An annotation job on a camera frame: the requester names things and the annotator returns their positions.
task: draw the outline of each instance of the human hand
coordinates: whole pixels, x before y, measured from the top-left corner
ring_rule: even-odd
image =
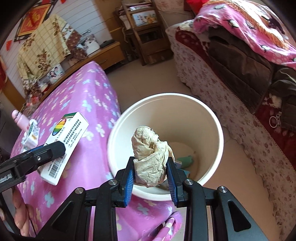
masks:
[[[29,235],[30,219],[33,218],[33,207],[29,204],[25,204],[24,199],[17,187],[13,187],[12,202],[15,206],[15,225],[20,229],[22,236]],[[4,221],[5,214],[0,209],[0,217]]]

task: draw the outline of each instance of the white trash can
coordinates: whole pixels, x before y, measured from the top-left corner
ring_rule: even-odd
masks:
[[[139,126],[149,126],[161,141],[193,150],[196,160],[191,178],[204,185],[216,171],[223,153],[223,132],[212,110],[187,95],[164,93],[147,97],[129,107],[116,122],[108,140],[108,162],[113,176],[133,156],[131,138]],[[153,201],[171,200],[169,191],[134,185],[134,195]]]

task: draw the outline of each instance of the beige floor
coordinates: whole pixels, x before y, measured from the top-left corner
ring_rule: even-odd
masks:
[[[117,92],[122,112],[138,100],[153,94],[170,92],[193,96],[190,89],[178,80],[173,60],[147,66],[141,66],[139,61],[134,61],[111,72],[108,78]],[[228,187],[267,238],[270,241],[278,240],[279,229],[272,215],[273,206],[268,200],[268,193],[263,187],[261,177],[256,175],[242,146],[229,137],[224,127],[223,133],[225,145],[222,160],[205,186],[214,189],[221,185]],[[180,211],[185,219],[185,208]],[[173,241],[183,240],[184,227],[185,225]]]

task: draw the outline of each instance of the orange fringe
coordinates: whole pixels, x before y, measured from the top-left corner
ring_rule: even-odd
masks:
[[[227,5],[229,5],[230,7],[232,7],[233,9],[237,10],[238,12],[240,12],[242,14],[242,16],[248,20],[251,24],[255,25],[259,32],[261,32],[262,34],[266,35],[267,37],[270,38],[270,40],[276,44],[278,47],[281,47],[283,49],[288,50],[289,46],[288,44],[285,42],[285,40],[281,40],[279,39],[276,35],[274,35],[271,32],[268,32],[268,30],[266,30],[265,28],[263,28],[258,22],[256,22],[250,15],[248,12],[246,12],[244,9],[242,9],[240,6],[236,5],[233,2],[227,1],[227,0],[210,0],[206,3],[203,4],[203,6],[205,5],[210,5],[210,4],[216,4],[216,3],[225,3]]]

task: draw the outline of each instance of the silver bolt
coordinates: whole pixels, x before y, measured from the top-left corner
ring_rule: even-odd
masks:
[[[83,193],[83,188],[76,188],[76,189],[75,189],[75,193],[76,193],[76,194],[81,194],[81,193]]]
[[[191,180],[191,179],[186,179],[185,181],[185,184],[187,184],[187,185],[192,185],[193,184],[193,181]]]
[[[218,190],[223,193],[226,193],[228,191],[227,187],[224,187],[224,186],[218,187]]]
[[[114,185],[117,184],[117,180],[116,180],[116,179],[111,179],[111,180],[109,180],[108,183],[109,183],[111,186],[114,186]]]

